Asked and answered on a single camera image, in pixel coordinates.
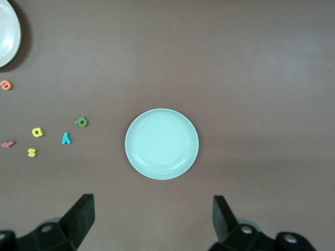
plate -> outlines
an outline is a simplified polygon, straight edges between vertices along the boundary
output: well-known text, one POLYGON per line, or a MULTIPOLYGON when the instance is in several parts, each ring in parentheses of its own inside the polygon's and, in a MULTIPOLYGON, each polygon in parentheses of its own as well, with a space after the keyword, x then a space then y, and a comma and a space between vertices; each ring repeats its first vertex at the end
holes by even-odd
POLYGON ((7 0, 0 0, 0 67, 9 63, 21 44, 19 19, 7 0))
POLYGON ((127 157, 141 174, 172 179, 194 163, 199 139, 193 124, 169 109, 149 110, 130 125, 125 140, 127 157))

plate rim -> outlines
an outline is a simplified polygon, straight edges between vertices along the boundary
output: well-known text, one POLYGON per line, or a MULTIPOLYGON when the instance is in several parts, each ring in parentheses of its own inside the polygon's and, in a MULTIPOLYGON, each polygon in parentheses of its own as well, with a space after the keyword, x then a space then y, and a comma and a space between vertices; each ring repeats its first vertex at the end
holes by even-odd
POLYGON ((7 7, 9 9, 9 11, 6 11, 9 15, 9 17, 12 18, 13 20, 13 24, 14 24, 14 33, 18 34, 18 40, 16 43, 13 44, 13 48, 10 49, 10 51, 14 51, 14 53, 8 57, 8 60, 4 60, 3 62, 0 61, 0 68, 5 66, 6 64, 8 64, 10 61, 13 60, 13 58, 17 55, 20 46, 21 46, 21 40, 22 40, 22 30, 21 30, 21 24, 20 24, 20 20, 14 10, 14 8, 12 7, 12 5, 10 4, 9 1, 7 0, 0 0, 0 5, 3 5, 5 7, 7 7))
POLYGON ((140 174, 142 174, 142 175, 144 175, 144 176, 146 176, 146 177, 148 177, 148 178, 156 179, 156 180, 168 180, 168 179, 174 179, 174 178, 176 178, 176 177, 181 176, 181 175, 184 174, 185 172, 187 172, 187 171, 193 166, 194 162, 196 161, 197 156, 198 156, 198 153, 199 153, 199 136, 198 136, 197 130, 196 130, 196 128, 194 127, 193 123, 190 121, 190 119, 189 119, 188 117, 186 117, 186 116, 183 115, 182 113, 180 113, 180 112, 178 112, 178 111, 176 111, 176 110, 168 109, 168 108, 156 108, 156 109, 151 109, 151 110, 147 110, 147 111, 141 113, 140 115, 138 115, 138 116, 134 119, 134 121, 130 124, 130 126, 128 127, 128 130, 127 130, 127 133, 126 133, 126 137, 125 137, 125 151, 126 151, 126 155, 127 155, 127 159, 128 159, 128 161, 131 163, 131 165, 133 166, 133 168, 135 168, 135 170, 138 171, 140 174), (173 112, 173 113, 177 114, 178 116, 181 116, 182 118, 185 119, 185 121, 187 121, 187 122, 191 125, 191 127, 192 127, 192 129, 193 129, 193 131, 194 131, 194 134, 195 134, 195 136, 196 136, 196 142, 197 142, 197 145, 196 145, 196 151, 195 151, 194 158, 192 159, 190 165, 189 165, 189 166, 188 166, 182 173, 179 173, 178 175, 174 175, 174 176, 172 176, 172 177, 168 177, 168 178, 157 178, 157 177, 152 177, 152 176, 149 176, 149 175, 147 175, 147 174, 141 172, 141 171, 136 167, 136 165, 130 160, 130 158, 129 158, 129 154, 128 154, 128 151, 127 151, 127 138, 128 138, 128 136, 129 136, 129 131, 130 131, 130 129, 132 128, 132 126, 133 126, 138 120, 140 120, 141 117, 145 116, 146 114, 148 114, 148 113, 150 113, 150 112, 156 112, 156 111, 169 111, 169 112, 173 112))

turquoise plate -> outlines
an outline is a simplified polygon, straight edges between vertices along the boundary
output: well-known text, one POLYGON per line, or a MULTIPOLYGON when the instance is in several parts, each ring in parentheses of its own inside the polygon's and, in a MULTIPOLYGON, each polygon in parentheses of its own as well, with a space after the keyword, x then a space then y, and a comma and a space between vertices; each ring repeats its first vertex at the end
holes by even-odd
POLYGON ((181 113, 154 109, 138 116, 126 135, 126 153, 132 166, 152 179, 173 179, 194 163, 198 134, 181 113))

screw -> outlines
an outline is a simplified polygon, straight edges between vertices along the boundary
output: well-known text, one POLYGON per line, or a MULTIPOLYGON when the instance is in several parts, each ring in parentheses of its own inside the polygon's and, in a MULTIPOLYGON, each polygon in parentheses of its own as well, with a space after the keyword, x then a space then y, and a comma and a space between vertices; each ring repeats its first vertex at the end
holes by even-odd
POLYGON ((244 234, 251 234, 252 233, 252 230, 251 230, 251 228, 250 227, 248 227, 248 226, 243 226, 243 227, 241 227, 241 230, 242 230, 242 232, 244 233, 244 234))
POLYGON ((52 225, 46 225, 41 229, 41 231, 43 233, 46 233, 46 232, 50 231, 51 229, 52 229, 52 225))
POLYGON ((297 239, 291 234, 285 234, 284 239, 290 243, 297 243, 297 239))

magnetic letter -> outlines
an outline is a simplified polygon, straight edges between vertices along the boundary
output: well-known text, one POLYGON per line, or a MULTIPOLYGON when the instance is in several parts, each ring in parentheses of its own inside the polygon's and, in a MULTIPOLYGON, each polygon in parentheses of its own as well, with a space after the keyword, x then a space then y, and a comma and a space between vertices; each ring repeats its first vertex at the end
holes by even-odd
POLYGON ((14 144, 15 144, 15 141, 12 140, 12 141, 6 141, 4 143, 1 143, 1 146, 8 148, 8 147, 11 147, 14 144))
POLYGON ((80 127, 85 127, 88 125, 88 120, 85 117, 81 117, 80 119, 77 119, 74 123, 80 127))
POLYGON ((34 128, 34 129, 32 130, 32 134, 33 134, 35 137, 41 137, 41 136, 43 136, 44 133, 43 133, 42 127, 34 128))
POLYGON ((35 157, 36 155, 37 155, 37 149, 36 148, 28 149, 28 156, 29 157, 35 157))
POLYGON ((11 90, 13 88, 13 84, 8 80, 2 80, 0 86, 3 90, 11 90))
POLYGON ((71 144, 72 141, 69 137, 69 133, 68 132, 64 132, 64 135, 63 135, 63 140, 62 140, 62 144, 65 145, 65 144, 71 144))

